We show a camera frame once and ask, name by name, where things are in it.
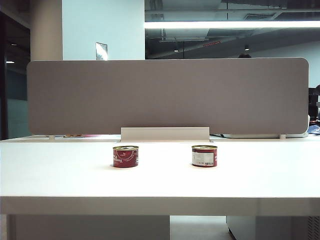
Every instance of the ceiling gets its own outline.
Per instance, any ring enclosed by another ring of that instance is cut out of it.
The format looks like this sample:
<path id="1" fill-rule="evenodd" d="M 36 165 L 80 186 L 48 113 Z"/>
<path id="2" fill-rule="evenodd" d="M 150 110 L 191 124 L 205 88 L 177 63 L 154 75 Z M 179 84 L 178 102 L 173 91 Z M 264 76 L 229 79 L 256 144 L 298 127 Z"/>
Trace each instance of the ceiling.
<path id="1" fill-rule="evenodd" d="M 6 60 L 7 69 L 25 74 L 30 62 L 30 30 L 14 21 L 6 21 Z"/>
<path id="2" fill-rule="evenodd" d="M 26 74 L 30 62 L 30 30 L 13 20 L 16 16 L 21 22 L 29 23 L 30 0 L 1 0 L 0 6 L 8 15 L 5 17 L 6 61 L 7 69 Z"/>
<path id="3" fill-rule="evenodd" d="M 145 0 L 144 3 L 146 22 L 320 20 L 320 1 L 317 0 Z M 299 9 L 317 12 L 296 12 Z M 246 44 L 250 44 L 252 51 L 260 51 L 266 47 L 282 47 L 286 40 L 286 46 L 318 41 L 320 32 L 146 29 L 145 55 L 146 59 L 225 58 L 243 52 Z"/>

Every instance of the can label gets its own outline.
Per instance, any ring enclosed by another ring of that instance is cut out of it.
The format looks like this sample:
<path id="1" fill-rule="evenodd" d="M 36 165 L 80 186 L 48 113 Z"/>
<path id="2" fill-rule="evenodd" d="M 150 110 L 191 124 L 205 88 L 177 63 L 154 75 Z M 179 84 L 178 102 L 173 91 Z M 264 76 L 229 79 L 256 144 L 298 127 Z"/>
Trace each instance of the can label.
<path id="1" fill-rule="evenodd" d="M 138 150 L 113 149 L 113 166 L 116 168 L 131 168 L 138 165 Z"/>
<path id="2" fill-rule="evenodd" d="M 217 166 L 217 149 L 192 149 L 192 165 L 199 167 Z"/>
<path id="3" fill-rule="evenodd" d="M 213 152 L 192 152 L 192 164 L 198 166 L 214 166 Z"/>

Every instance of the tin can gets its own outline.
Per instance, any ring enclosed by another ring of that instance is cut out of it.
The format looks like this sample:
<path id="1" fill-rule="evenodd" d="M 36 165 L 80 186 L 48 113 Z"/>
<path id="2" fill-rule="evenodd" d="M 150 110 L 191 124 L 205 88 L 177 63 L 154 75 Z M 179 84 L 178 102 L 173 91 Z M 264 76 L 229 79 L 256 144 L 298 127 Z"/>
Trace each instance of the tin can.
<path id="1" fill-rule="evenodd" d="M 217 166 L 217 146 L 192 146 L 192 165 L 210 168 Z"/>
<path id="2" fill-rule="evenodd" d="M 131 168 L 138 165 L 138 146 L 115 146 L 113 148 L 113 166 Z"/>

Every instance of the white wall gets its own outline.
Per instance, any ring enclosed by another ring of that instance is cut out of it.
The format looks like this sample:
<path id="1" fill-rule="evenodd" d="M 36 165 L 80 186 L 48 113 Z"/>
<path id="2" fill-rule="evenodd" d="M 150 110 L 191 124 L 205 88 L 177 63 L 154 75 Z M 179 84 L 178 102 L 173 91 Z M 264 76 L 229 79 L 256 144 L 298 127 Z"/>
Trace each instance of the white wall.
<path id="1" fill-rule="evenodd" d="M 279 47 L 264 51 L 253 51 L 249 52 L 249 54 L 253 58 L 305 58 L 309 62 L 309 87 L 315 88 L 317 85 L 320 84 L 320 41 Z"/>
<path id="2" fill-rule="evenodd" d="M 63 60 L 95 60 L 96 42 L 109 60 L 145 59 L 144 0 L 62 0 Z"/>

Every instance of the white pillar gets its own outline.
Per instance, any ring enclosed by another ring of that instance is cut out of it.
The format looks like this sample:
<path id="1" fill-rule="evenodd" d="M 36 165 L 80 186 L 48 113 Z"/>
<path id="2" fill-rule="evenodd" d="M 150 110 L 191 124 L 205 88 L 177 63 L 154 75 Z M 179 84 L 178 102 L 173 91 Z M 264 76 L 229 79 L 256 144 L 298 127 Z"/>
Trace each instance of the white pillar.
<path id="1" fill-rule="evenodd" d="M 62 60 L 62 0 L 31 0 L 31 61 Z"/>

